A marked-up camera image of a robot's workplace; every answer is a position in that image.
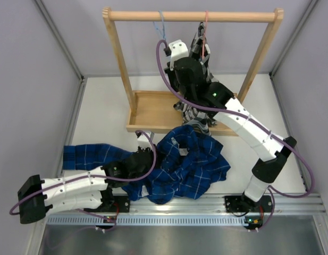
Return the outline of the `light blue wire hanger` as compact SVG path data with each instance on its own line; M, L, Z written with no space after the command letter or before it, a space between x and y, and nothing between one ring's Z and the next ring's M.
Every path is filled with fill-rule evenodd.
M153 21L153 26L156 30L156 33L159 36L160 40L166 40L166 32L165 32L165 22L164 22L164 15L162 11L158 11L160 18L161 18L161 27L157 24L156 21Z

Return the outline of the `blue plaid shirt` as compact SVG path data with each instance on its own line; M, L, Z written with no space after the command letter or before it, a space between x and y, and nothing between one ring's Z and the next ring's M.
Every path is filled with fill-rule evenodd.
M132 201L146 197L159 205L174 197L198 199L212 183L226 180L231 166L222 149L220 142L190 125L176 127L157 144L157 162L151 174L122 190ZM131 154L106 143L65 146L63 169L89 171Z

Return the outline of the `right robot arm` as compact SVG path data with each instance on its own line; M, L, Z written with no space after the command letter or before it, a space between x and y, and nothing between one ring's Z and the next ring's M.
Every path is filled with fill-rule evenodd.
M225 85L208 81L201 63L192 57L171 62L164 69L168 88L185 104L209 114L229 127L259 156L244 190L240 206L253 211L267 188L276 180L297 142L293 137L274 137L243 107Z

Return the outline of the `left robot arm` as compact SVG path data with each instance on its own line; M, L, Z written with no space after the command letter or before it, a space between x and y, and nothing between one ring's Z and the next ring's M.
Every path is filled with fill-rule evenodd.
M156 148L138 148L126 159L97 166L69 177L29 177L19 189L18 213L21 224L31 224L62 211L100 209L114 205L113 189L146 178L155 168Z

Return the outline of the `black white plaid shirt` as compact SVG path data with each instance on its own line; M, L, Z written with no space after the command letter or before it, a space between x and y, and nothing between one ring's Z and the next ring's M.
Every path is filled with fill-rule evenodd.
M218 82L216 78L211 74L209 70L209 59L211 56L211 50L207 43L206 32L207 24L206 22L201 22L198 26L197 32L192 40L189 56L196 59L201 63L203 69L203 75L208 83ZM182 114L182 124L191 125L194 129L199 132L211 136L209 127L217 125L217 122L210 117L207 113L201 112L200 110L179 101L173 105L176 111Z

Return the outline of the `wooden clothes rack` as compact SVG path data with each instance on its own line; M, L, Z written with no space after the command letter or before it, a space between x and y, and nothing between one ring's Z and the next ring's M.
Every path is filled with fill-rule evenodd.
M243 102L282 23L284 10L276 8L274 12L164 12L160 14L155 11L113 11L110 7L105 7L102 16L130 105L127 131L144 129L166 134L182 123L180 113L173 109L177 98L165 91L132 90L115 23L117 21L267 23L238 93L239 101Z

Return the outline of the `aluminium mounting rail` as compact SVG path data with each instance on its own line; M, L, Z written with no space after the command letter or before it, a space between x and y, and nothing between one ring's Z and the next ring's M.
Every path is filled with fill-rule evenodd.
M194 200L174 198L164 205L157 205L147 198L130 203L131 215L226 215L224 194L206 194ZM319 215L326 213L319 194L293 199L275 194L276 215Z

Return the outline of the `left aluminium frame post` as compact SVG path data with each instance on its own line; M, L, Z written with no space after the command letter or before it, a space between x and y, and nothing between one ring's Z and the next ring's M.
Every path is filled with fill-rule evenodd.
M77 78L80 81L84 80L84 75L81 73L78 65L76 64L67 44L65 43L65 40L63 39L59 29L57 28L52 16L50 15L46 5L44 4L44 2L42 0L33 0L32 1L37 10L39 11L40 15L43 17L43 19L45 20L48 28L50 29L55 41L57 42L57 44L59 45L62 53L64 54L65 58L67 59L71 69L73 70L73 72L75 73L75 75L77 76Z

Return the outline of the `aluminium frame post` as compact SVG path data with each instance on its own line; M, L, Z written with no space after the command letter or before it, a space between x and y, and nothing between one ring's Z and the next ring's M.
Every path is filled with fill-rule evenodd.
M78 65L76 64L67 44L65 43L65 40L63 39L59 29L57 28L52 16L50 15L46 5L44 4L44 2L42 0L33 0L32 1L37 10L39 11L40 15L43 17L43 19L45 20L48 28L50 29L55 41L57 42L57 44L59 45L62 53L64 54L65 58L67 59L71 69L73 70L73 72L75 73L75 75L77 76L77 78L80 81L84 80L84 75L81 73Z
M298 19L291 35L288 37L287 42L284 44L282 51L280 52L276 62L274 63L271 71L269 72L270 79L273 80L275 75L277 74L280 66L282 65L284 59L286 58L288 52L290 51L292 45L297 40L297 37L301 33L304 28L308 18L312 14L315 7L318 5L319 0L311 0L308 1L305 10L302 12L301 17Z

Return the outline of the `right aluminium frame post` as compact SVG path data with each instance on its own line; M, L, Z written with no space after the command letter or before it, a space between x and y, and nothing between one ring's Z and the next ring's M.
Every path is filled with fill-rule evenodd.
M287 42L284 44L282 51L280 52L276 62L274 63L271 71L269 72L270 79L273 80L275 75L277 74L280 66L282 65L284 59L286 58L288 52L290 51L292 45L297 40L297 37L301 33L304 28L308 18L312 14L315 7L318 5L319 0L311 0L308 1L305 10L302 12L301 17L298 19L291 35L288 37Z

